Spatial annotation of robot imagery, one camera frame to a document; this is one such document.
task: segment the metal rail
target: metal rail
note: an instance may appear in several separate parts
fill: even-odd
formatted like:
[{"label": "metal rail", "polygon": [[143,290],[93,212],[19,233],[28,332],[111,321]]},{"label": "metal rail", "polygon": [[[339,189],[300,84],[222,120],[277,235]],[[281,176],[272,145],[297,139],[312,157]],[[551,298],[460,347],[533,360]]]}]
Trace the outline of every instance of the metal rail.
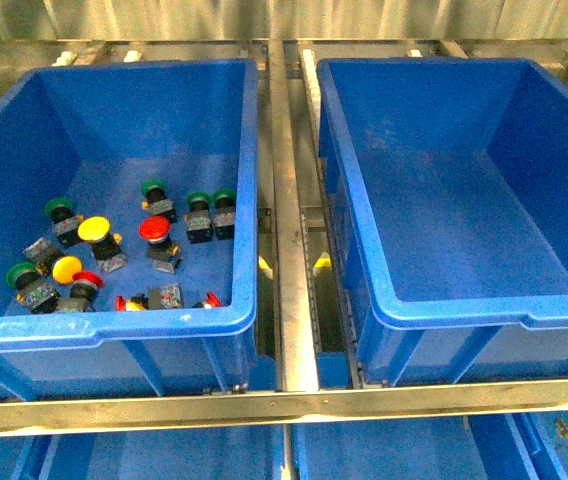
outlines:
[{"label": "metal rail", "polygon": [[319,389],[284,47],[268,43],[283,389]]},{"label": "metal rail", "polygon": [[568,410],[568,380],[0,404],[0,436]]}]

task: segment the yellow push button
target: yellow push button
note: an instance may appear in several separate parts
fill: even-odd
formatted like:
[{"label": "yellow push button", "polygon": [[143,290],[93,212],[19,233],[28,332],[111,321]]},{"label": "yellow push button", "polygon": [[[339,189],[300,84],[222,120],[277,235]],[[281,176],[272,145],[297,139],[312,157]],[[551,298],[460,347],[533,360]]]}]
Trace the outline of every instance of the yellow push button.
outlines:
[{"label": "yellow push button", "polygon": [[102,240],[111,229],[111,223],[105,217],[91,217],[84,220],[77,229],[77,234],[85,242]]},{"label": "yellow push button", "polygon": [[82,271],[82,261],[71,255],[60,258],[53,265],[53,279],[62,285],[71,283],[73,275]]}]

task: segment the metal frame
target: metal frame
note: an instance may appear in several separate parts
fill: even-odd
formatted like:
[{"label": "metal frame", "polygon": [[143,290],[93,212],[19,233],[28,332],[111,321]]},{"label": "metal frame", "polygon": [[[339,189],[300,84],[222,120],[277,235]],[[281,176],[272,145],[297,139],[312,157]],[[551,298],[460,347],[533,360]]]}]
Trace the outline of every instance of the metal frame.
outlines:
[{"label": "metal frame", "polygon": [[[122,44],[89,43],[88,48],[78,55],[76,63],[108,61],[113,46],[121,48]],[[276,327],[279,328],[276,357],[283,391],[199,397],[0,403],[0,436],[568,410],[568,380],[359,389],[357,387],[362,385],[353,367],[355,388],[326,391],[318,387],[313,308],[309,302],[309,266],[304,248],[304,206],[300,203],[296,176],[288,82],[300,78],[301,72],[307,92],[313,140],[317,142],[320,98],[314,71],[315,47],[348,44],[362,48],[379,47],[384,51],[388,46],[395,52],[408,51],[417,45],[431,53],[463,58],[467,55],[463,43],[418,40],[200,43],[214,44],[237,45],[244,49],[242,52],[249,52],[246,49],[250,49],[248,54],[257,57],[260,70],[265,72],[262,78],[269,83],[274,188],[272,207],[278,260],[275,267],[275,304],[279,317],[276,321]],[[562,52],[568,49],[568,41],[564,41],[561,48]],[[267,59],[266,66],[263,65],[264,57]],[[562,58],[556,59],[554,68],[557,65],[561,68],[561,61]],[[316,162],[318,179],[321,180],[321,160],[316,157],[307,160]],[[325,212],[325,224],[330,225],[326,220]],[[285,435],[288,438],[290,431],[285,430]]]}]

